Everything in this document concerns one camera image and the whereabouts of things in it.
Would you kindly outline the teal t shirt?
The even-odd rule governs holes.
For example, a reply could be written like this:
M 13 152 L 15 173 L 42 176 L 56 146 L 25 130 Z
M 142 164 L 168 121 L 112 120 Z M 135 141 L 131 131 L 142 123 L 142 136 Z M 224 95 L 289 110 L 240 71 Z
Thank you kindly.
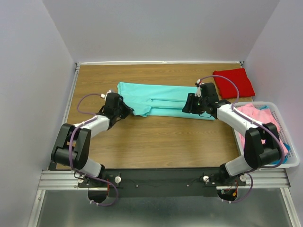
M 118 93 L 124 103 L 133 109 L 134 116 L 165 116 L 213 121 L 207 113 L 191 114 L 182 112 L 189 93 L 195 93 L 196 87 L 146 85 L 119 82 Z

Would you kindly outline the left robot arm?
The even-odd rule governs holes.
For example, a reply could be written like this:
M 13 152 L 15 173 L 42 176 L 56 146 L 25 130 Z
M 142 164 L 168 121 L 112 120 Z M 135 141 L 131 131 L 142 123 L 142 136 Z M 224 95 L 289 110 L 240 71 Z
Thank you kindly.
M 91 116 L 88 120 L 77 124 L 64 123 L 60 127 L 51 153 L 51 161 L 69 166 L 72 170 L 87 176 L 93 186 L 99 187 L 105 181 L 105 167 L 89 158 L 90 141 L 131 115 L 134 110 L 124 102 L 120 94 L 111 90 L 106 94 L 92 93 L 84 97 L 89 96 L 98 96 L 105 100 L 105 104 L 97 113 L 80 111 Z

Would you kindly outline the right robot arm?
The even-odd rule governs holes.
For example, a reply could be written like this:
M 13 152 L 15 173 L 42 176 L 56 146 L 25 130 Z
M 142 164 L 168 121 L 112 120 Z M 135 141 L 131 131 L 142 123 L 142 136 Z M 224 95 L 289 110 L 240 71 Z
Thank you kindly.
M 223 185 L 229 185 L 235 177 L 246 172 L 267 167 L 272 162 L 281 165 L 285 158 L 277 127 L 263 123 L 239 111 L 234 104 L 220 100 L 213 83 L 196 82 L 197 91 L 189 93 L 182 112 L 207 113 L 220 120 L 244 137 L 244 153 L 220 165 L 216 175 Z

